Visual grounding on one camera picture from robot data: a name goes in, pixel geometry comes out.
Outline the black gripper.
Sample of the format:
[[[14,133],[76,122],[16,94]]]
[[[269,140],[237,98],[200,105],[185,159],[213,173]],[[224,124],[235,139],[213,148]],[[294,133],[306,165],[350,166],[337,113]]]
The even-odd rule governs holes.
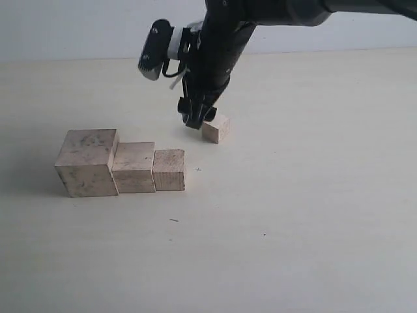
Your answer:
[[[184,96],[179,101],[182,122],[195,130],[203,124],[203,107],[198,104],[211,107],[204,122],[214,120],[217,108],[212,106],[228,86],[255,24],[204,19],[197,24],[197,29],[197,39],[188,59],[188,72],[182,79]]]

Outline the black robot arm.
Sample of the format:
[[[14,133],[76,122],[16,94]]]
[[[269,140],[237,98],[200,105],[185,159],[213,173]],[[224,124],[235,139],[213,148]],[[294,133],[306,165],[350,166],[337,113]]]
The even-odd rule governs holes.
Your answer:
[[[260,25],[316,27],[337,12],[416,19],[415,1],[206,1],[205,6],[205,17],[189,25],[192,41],[182,77],[184,94],[178,103],[183,123],[194,129],[215,118],[214,105]]]

